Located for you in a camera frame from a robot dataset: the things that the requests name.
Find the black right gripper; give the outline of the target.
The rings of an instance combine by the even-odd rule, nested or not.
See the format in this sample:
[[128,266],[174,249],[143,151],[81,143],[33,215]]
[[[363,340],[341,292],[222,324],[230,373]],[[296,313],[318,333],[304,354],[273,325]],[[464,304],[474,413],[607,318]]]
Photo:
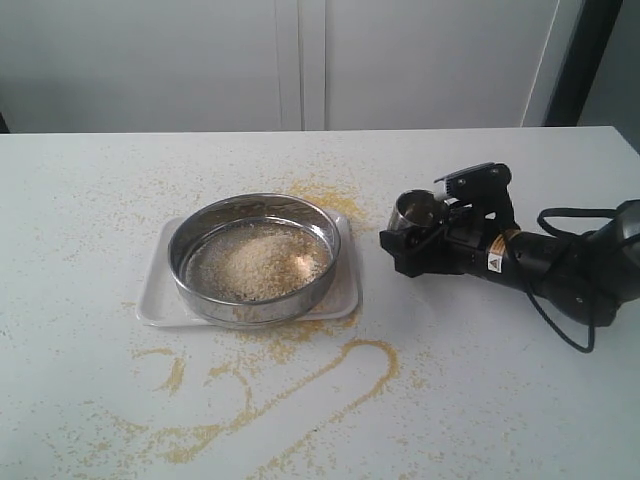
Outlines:
[[424,274],[459,275],[455,261],[450,258],[449,241],[466,272],[503,274],[509,260],[506,243],[520,233],[508,192],[511,180],[509,167],[495,164],[474,188],[467,185],[468,196],[462,200],[451,199],[448,176],[435,180],[434,199],[439,202],[451,199],[447,232],[444,225],[381,231],[380,246],[393,257],[395,271],[409,278]]

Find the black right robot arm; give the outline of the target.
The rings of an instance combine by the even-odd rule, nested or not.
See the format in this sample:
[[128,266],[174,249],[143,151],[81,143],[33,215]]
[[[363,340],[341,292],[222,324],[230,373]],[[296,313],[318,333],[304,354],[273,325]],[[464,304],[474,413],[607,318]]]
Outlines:
[[379,234],[397,272],[472,275],[549,301],[584,325],[605,327],[639,297],[639,203],[615,209],[550,208],[542,233],[522,230],[503,163],[440,178],[435,194],[412,190]]

